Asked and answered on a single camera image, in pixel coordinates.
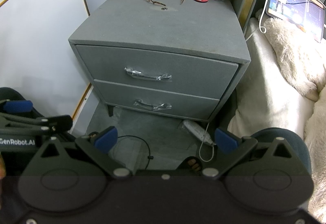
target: blue gripper pad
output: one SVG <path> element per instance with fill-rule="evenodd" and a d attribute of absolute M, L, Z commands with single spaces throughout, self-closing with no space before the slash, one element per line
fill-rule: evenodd
<path fill-rule="evenodd" d="M 240 138 L 228 131 L 220 128 L 215 130 L 215 143 L 224 154 L 229 154 L 234 151 L 241 142 L 242 140 Z"/>
<path fill-rule="evenodd" d="M 33 103 L 31 101 L 7 101 L 2 110 L 8 114 L 27 113 L 33 109 Z"/>
<path fill-rule="evenodd" d="M 118 141 L 118 130 L 110 126 L 91 139 L 91 143 L 100 152 L 107 154 Z"/>

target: nightstand top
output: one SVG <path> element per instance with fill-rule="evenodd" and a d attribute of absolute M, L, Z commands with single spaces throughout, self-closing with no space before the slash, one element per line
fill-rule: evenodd
<path fill-rule="evenodd" d="M 71 44 L 148 49 L 236 63 L 249 51 L 228 0 L 107 0 L 69 38 Z"/>

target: drawer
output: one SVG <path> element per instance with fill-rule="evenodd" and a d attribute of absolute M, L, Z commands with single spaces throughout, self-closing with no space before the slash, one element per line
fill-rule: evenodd
<path fill-rule="evenodd" d="M 162 115 L 208 120 L 219 102 L 217 99 L 195 97 L 99 80 L 95 80 L 95 85 L 108 104 Z M 147 107 L 135 106 L 136 100 L 153 105 L 171 104 L 172 108 L 152 111 Z"/>
<path fill-rule="evenodd" d="M 76 46 L 94 79 L 170 92 L 220 99 L 238 65 L 188 55 L 106 46 Z M 172 77 L 168 81 L 134 78 L 125 68 L 145 76 Z"/>

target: white cable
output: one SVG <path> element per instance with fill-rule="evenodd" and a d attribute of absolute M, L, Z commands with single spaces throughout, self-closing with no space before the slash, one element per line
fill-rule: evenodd
<path fill-rule="evenodd" d="M 263 20 L 263 16 L 264 16 L 264 13 L 265 13 L 265 10 L 266 10 L 266 7 L 267 7 L 267 3 L 268 3 L 268 0 L 265 0 L 265 4 L 264 4 L 264 8 L 263 8 L 263 12 L 261 13 L 261 16 L 260 16 L 260 19 L 259 19 L 259 27 L 255 30 L 259 30 L 261 33 L 266 33 L 267 32 L 267 29 L 263 26 L 261 26 L 261 22 Z M 246 41 L 248 41 L 250 39 L 250 37 L 252 37 L 252 35 L 254 34 L 254 32 L 252 32 L 252 34 L 246 39 Z"/>
<path fill-rule="evenodd" d="M 203 146 L 203 144 L 204 144 L 204 140 L 205 140 L 205 137 L 206 137 L 206 133 L 207 133 L 208 126 L 209 126 L 209 123 L 207 124 L 206 130 L 205 130 L 205 134 L 204 134 L 204 138 L 203 138 L 202 144 L 201 144 L 201 146 L 200 146 L 200 148 L 199 148 L 199 157 L 200 157 L 200 159 L 201 159 L 203 162 L 209 162 L 209 161 L 211 161 L 211 160 L 214 158 L 214 145 L 211 146 L 211 147 L 213 148 L 213 150 L 212 150 L 212 154 L 211 154 L 211 159 L 210 159 L 210 160 L 204 160 L 204 159 L 202 158 L 201 154 L 200 154 L 200 152 L 201 152 L 201 150 L 202 150 L 202 146 Z"/>
<path fill-rule="evenodd" d="M 248 36 L 248 38 L 246 38 L 246 42 L 250 39 L 250 37 L 252 37 L 252 35 L 256 32 L 256 31 L 258 31 L 259 30 L 259 28 L 257 28 L 256 30 L 254 30 L 251 34 L 250 34 L 250 36 Z"/>

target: hand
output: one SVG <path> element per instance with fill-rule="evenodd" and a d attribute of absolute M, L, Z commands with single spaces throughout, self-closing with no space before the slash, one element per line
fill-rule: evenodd
<path fill-rule="evenodd" d="M 0 209 L 1 209 L 1 194 L 2 194 L 2 183 L 1 180 L 6 176 L 6 167 L 4 166 L 4 160 L 0 154 Z"/>

